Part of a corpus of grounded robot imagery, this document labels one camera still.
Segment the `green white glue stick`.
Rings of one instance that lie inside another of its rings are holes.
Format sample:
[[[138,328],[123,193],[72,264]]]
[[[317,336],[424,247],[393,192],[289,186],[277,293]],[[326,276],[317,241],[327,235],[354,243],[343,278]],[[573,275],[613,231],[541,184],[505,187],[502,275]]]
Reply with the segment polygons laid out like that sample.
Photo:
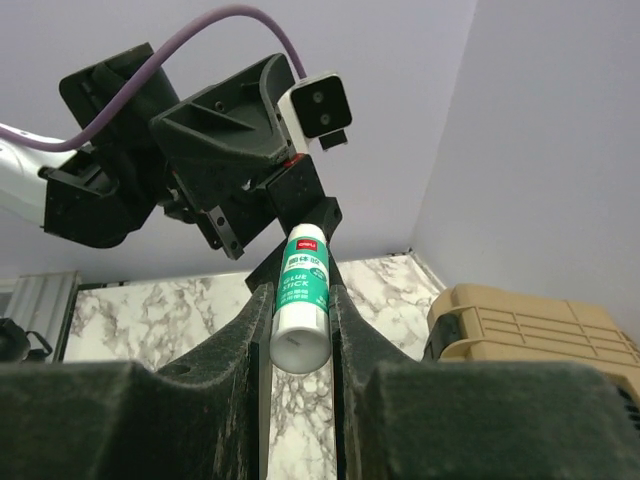
[[[329,254],[321,228],[299,224],[288,236],[270,340],[270,357],[280,370],[304,375],[331,356]]]

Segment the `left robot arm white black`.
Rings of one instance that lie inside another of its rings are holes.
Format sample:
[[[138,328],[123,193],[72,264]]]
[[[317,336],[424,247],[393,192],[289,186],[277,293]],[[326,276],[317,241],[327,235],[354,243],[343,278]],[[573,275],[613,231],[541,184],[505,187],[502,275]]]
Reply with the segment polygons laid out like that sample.
[[[96,249],[120,245],[155,208],[196,226],[228,258],[271,223],[307,223],[331,238],[342,212],[308,150],[343,144],[348,111],[334,74],[295,79],[270,55],[180,99],[163,71],[133,78],[153,56],[142,44],[64,78],[60,94],[88,126],[125,100],[89,140],[67,152],[35,149],[19,131],[1,144],[1,203],[46,233]]]

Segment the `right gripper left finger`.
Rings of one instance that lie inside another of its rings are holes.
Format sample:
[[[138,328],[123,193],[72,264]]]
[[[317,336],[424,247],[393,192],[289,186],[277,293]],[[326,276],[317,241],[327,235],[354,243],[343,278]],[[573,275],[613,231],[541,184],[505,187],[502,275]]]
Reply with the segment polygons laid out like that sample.
[[[157,371],[135,361],[3,364],[5,479],[263,479],[274,288]]]

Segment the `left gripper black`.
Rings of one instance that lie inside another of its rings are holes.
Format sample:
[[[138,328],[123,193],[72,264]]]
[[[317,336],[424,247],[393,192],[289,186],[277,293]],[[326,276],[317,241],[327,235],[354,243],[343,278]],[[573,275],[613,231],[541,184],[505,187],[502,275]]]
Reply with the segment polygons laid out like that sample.
[[[231,260],[271,223],[285,239],[245,279],[251,293],[262,284],[278,286],[285,247],[299,224],[321,228],[326,243],[342,221],[335,197],[325,197],[308,154],[290,157],[293,142],[277,107],[294,85],[288,59],[272,54],[184,99],[150,122],[151,134],[172,173],[187,190],[225,190],[215,206],[197,209],[184,189],[172,191],[164,214],[195,225],[214,250]],[[276,168],[271,175],[248,178]]]

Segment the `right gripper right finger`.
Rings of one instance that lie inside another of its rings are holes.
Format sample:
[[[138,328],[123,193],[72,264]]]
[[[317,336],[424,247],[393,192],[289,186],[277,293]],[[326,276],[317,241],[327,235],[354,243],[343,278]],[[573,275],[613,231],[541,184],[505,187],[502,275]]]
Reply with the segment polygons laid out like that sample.
[[[416,361],[330,291],[341,479],[635,479],[638,406],[568,362]]]

